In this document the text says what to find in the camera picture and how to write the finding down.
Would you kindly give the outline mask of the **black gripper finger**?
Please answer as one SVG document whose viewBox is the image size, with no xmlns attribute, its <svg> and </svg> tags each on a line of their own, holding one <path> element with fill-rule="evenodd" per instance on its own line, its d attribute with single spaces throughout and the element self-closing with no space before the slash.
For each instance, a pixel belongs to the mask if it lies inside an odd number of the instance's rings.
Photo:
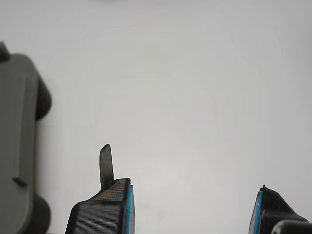
<svg viewBox="0 0 312 234">
<path fill-rule="evenodd" d="M 263 186 L 257 194 L 250 234 L 311 234 L 312 223 L 298 215 L 276 191 Z"/>
<path fill-rule="evenodd" d="M 111 147 L 99 153 L 100 191 L 70 212 L 67 234 L 134 234 L 134 189 L 129 178 L 114 179 Z"/>
</svg>

